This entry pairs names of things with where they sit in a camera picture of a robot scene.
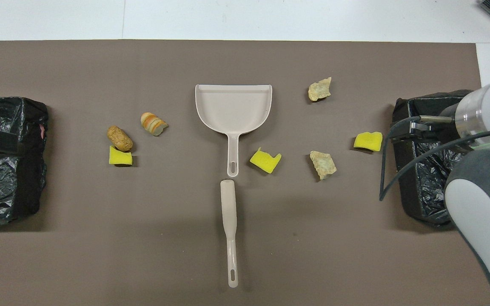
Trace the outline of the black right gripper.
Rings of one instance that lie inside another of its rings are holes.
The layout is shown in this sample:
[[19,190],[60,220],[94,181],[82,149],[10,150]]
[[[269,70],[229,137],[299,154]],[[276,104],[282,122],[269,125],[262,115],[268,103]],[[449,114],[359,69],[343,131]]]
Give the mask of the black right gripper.
[[461,139],[454,122],[433,123],[431,126],[419,122],[403,122],[398,130],[392,132],[392,142],[428,142],[433,133],[443,145]]

